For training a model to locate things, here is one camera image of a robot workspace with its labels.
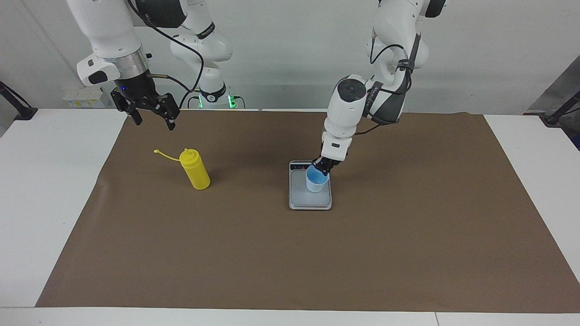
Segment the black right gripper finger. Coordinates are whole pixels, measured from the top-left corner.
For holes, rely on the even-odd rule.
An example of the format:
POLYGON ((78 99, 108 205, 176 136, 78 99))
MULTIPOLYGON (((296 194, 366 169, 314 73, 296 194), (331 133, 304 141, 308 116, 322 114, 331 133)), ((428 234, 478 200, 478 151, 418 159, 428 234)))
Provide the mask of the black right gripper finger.
POLYGON ((171 93, 157 95, 154 98, 152 112, 165 120, 168 130, 174 130, 180 109, 171 93))
POLYGON ((118 89, 113 89, 111 91, 111 98, 119 112, 125 113, 127 116, 131 117, 136 125, 142 123, 142 117, 138 112, 134 101, 126 99, 118 89))

